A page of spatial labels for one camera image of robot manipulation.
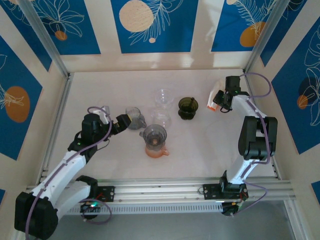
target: ventilation grille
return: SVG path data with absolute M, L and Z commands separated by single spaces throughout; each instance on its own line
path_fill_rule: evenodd
M 222 204 L 211 203 L 171 203 L 171 204 L 117 204 L 110 205 L 112 214 L 176 214 L 176 213 L 216 213 L 222 212 Z M 79 215 L 80 206 L 71 208 L 67 215 Z M 104 206 L 97 208 L 95 212 L 86 215 L 109 214 Z

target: white table surface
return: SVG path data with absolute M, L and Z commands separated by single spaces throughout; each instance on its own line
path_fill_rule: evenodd
M 96 179 L 221 177 L 238 156 L 238 139 L 243 119 L 235 111 L 228 114 L 207 108 L 215 81 L 239 76 L 241 69 L 78 72 L 74 74 L 62 116 L 49 172 L 62 160 L 90 106 L 110 107 L 113 120 L 126 107 L 138 107 L 146 123 L 152 123 L 154 91 L 170 89 L 174 95 L 169 110 L 172 124 L 167 129 L 169 156 L 150 158 L 140 130 L 125 130 L 110 138 L 77 174 Z M 241 88 L 247 90 L 245 79 Z M 193 120 L 182 120 L 178 102 L 194 97 L 199 104 Z M 258 165 L 250 177 L 274 177 L 273 167 Z

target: purple cable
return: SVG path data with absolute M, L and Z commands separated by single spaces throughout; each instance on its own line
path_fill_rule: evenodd
M 260 76 L 260 77 L 262 77 L 264 80 L 266 80 L 266 82 L 267 82 L 268 85 L 269 85 L 269 91 L 268 91 L 266 94 L 264 94 L 264 95 L 250 96 L 250 97 L 249 97 L 250 99 L 254 99 L 254 98 L 264 98 L 264 97 L 268 96 L 268 95 L 271 93 L 272 85 L 271 85 L 271 82 L 269 81 L 268 78 L 266 78 L 265 76 L 263 76 L 262 74 L 257 73 L 257 72 L 246 72 L 246 73 L 240 75 L 239 77 L 241 78 L 241 77 L 244 77 L 244 76 L 247 76 L 247 75 L 257 75 L 257 76 Z
M 95 225 L 103 225 L 103 224 L 106 224 L 107 222 L 109 222 L 109 220 L 110 220 L 111 217 L 112 217 L 112 212 L 111 212 L 111 208 L 110 208 L 105 202 L 100 201 L 100 200 L 98 200 L 98 199 L 94 199 L 94 198 L 86 198 L 86 199 L 81 200 L 79 203 L 83 203 L 83 202 L 98 202 L 98 203 L 100 203 L 100 204 L 103 204 L 103 205 L 109 210 L 109 212 L 110 212 L 110 215 L 109 215 L 109 217 L 108 217 L 107 220 L 104 220 L 104 221 L 90 221 L 90 220 L 86 220 L 87 223 L 95 224 Z M 83 211 L 83 213 L 82 213 L 81 216 L 82 216 L 83 219 L 86 219 L 86 218 L 85 218 L 85 211 Z
M 250 97 L 249 97 L 250 99 L 253 99 L 253 98 L 263 98 L 263 97 L 268 96 L 268 95 L 271 93 L 271 91 L 272 91 L 271 82 L 270 82 L 265 76 L 263 76 L 262 74 L 257 73 L 257 72 L 246 72 L 246 73 L 240 75 L 240 77 L 247 76 L 247 75 L 257 75 L 257 76 L 260 76 L 260 77 L 264 78 L 264 79 L 267 81 L 268 85 L 269 85 L 269 91 L 268 91 L 266 94 L 264 94 L 264 95 L 250 96 Z M 243 171 L 243 173 L 242 173 L 242 175 L 241 175 L 240 178 L 243 180 L 243 182 L 244 182 L 246 185 L 250 185 L 250 186 L 253 186 L 253 187 L 256 187 L 256 188 L 263 189 L 263 190 L 265 191 L 265 193 L 264 193 L 258 200 L 254 201 L 251 205 L 247 206 L 245 209 L 243 209 L 243 210 L 241 210 L 241 211 L 238 211 L 238 212 L 236 212 L 235 214 L 233 214 L 233 216 L 234 216 L 234 215 L 237 215 L 237 214 L 239 214 L 239 213 L 241 213 L 241 212 L 243 212 L 243 211 L 246 210 L 246 209 L 251 208 L 251 207 L 254 206 L 254 205 L 256 205 L 258 202 L 260 202 L 261 199 L 263 199 L 263 198 L 268 194 L 268 190 L 267 190 L 265 187 L 255 185 L 255 184 L 253 184 L 253 183 L 249 183 L 249 182 L 247 182 L 247 181 L 244 180 L 245 175 L 246 175 L 247 172 L 250 170 L 250 168 L 251 168 L 252 165 L 254 165 L 254 164 L 267 165 L 267 164 L 269 164 L 269 162 L 270 162 L 269 137 L 268 137 L 267 126 L 266 126 L 265 120 L 264 120 L 264 118 L 261 116 L 261 114 L 258 112 L 258 110 L 256 109 L 256 107 L 255 107 L 249 100 L 247 100 L 246 102 L 248 103 L 248 105 L 249 105 L 254 111 L 256 111 L 256 114 L 258 115 L 258 117 L 259 117 L 260 120 L 261 120 L 263 132 L 264 132 L 264 139 L 265 139 L 265 147 L 266 147 L 267 156 L 266 156 L 266 161 L 261 161 L 261 162 L 260 162 L 260 161 L 254 161 L 254 162 L 252 162 L 249 166 L 247 166 L 246 169 Z
M 98 109 L 98 110 L 102 111 L 102 112 L 107 116 L 109 122 L 110 122 L 110 123 L 112 122 L 109 114 L 108 114 L 103 108 L 97 107 L 97 106 L 91 106 L 91 107 L 89 107 L 89 108 L 87 109 L 87 112 L 88 112 L 88 113 L 91 113 L 91 112 L 90 112 L 91 109 Z M 77 151 L 75 154 L 73 154 L 71 157 L 69 157 L 69 158 L 66 160 L 66 163 L 70 162 L 75 156 L 81 154 L 82 152 L 84 152 L 84 151 L 86 151 L 86 150 L 88 150 L 88 149 L 90 149 L 90 148 L 92 148 L 92 147 L 94 147 L 94 146 L 102 143 L 102 142 L 109 136 L 109 134 L 110 134 L 110 132 L 111 132 L 111 128 L 112 128 L 112 124 L 109 125 L 108 132 L 106 133 L 106 135 L 105 135 L 101 140 L 99 140 L 99 141 L 97 141 L 96 143 L 93 143 L 93 144 L 85 147 L 84 149 L 81 149 L 80 151 Z M 66 165 L 66 164 L 64 164 L 64 163 L 61 164 L 61 166 L 60 166 L 60 167 L 52 174 L 52 176 L 45 182 L 45 184 L 44 184 L 44 187 L 45 187 L 45 188 L 49 185 L 49 183 L 52 181 L 52 179 L 54 179 L 54 177 L 60 172 L 60 170 L 61 170 L 65 165 Z M 31 205 L 31 207 L 30 207 L 30 211 L 29 211 L 29 213 L 28 213 L 28 217 L 26 218 L 26 223 L 25 223 L 25 231 L 24 231 L 24 232 L 25 232 L 25 240 L 29 240 L 29 227 L 30 227 L 31 216 L 32 216 L 32 213 L 33 213 L 33 211 L 34 211 L 34 209 L 35 209 L 35 207 L 36 207 L 36 203 L 37 203 L 37 201 L 39 200 L 39 198 L 40 198 L 40 196 L 41 196 L 41 194 L 42 194 L 43 192 L 44 192 L 43 189 L 41 189 L 41 190 L 39 191 L 39 193 L 38 193 L 37 196 L 35 197 L 32 205 Z

